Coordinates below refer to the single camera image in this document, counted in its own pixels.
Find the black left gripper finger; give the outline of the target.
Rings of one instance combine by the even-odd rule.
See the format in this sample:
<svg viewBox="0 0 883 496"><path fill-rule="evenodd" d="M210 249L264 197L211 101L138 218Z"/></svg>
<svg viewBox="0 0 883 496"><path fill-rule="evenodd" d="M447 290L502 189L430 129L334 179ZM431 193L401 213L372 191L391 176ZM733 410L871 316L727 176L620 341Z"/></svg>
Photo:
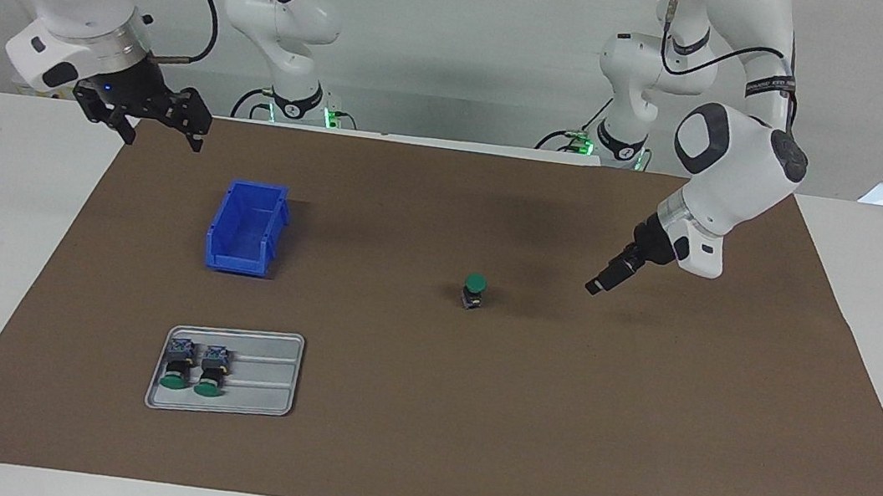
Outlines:
<svg viewBox="0 0 883 496"><path fill-rule="evenodd" d="M640 250L626 248L616 257L611 258L603 270L586 282L584 288L590 296L600 294L602 291L612 291L627 279L635 276L644 264L644 254Z"/></svg>

